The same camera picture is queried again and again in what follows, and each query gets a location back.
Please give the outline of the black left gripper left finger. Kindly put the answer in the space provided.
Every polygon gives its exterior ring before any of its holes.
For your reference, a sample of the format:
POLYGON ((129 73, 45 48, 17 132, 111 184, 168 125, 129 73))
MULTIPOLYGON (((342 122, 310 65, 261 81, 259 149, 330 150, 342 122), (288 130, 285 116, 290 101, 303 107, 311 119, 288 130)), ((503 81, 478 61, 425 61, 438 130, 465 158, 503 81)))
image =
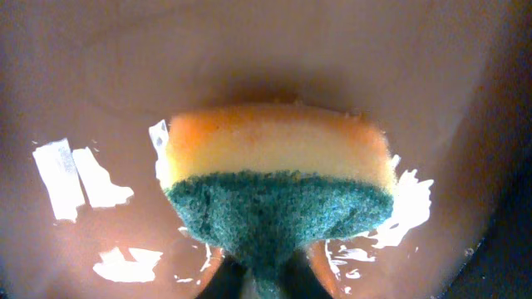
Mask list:
POLYGON ((225 257, 196 299, 240 299, 248 268, 225 257))

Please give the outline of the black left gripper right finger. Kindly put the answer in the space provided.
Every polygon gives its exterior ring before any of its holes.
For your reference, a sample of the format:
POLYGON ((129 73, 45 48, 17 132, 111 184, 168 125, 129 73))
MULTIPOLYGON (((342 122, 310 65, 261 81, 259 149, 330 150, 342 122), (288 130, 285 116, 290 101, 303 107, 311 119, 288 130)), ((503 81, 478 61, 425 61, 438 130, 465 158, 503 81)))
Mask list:
POLYGON ((279 285, 283 299, 333 299, 313 272, 303 250, 295 251, 284 263, 279 285))

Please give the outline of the green yellow sponge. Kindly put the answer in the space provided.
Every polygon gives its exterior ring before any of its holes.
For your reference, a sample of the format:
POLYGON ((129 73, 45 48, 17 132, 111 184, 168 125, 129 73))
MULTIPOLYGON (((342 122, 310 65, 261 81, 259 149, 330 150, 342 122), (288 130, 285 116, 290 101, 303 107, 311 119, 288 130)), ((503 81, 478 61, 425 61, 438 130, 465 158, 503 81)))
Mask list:
POLYGON ((391 217, 397 175, 385 135, 359 116, 234 105, 173 117, 160 185, 194 239, 246 267, 259 297, 280 298, 296 252, 391 217))

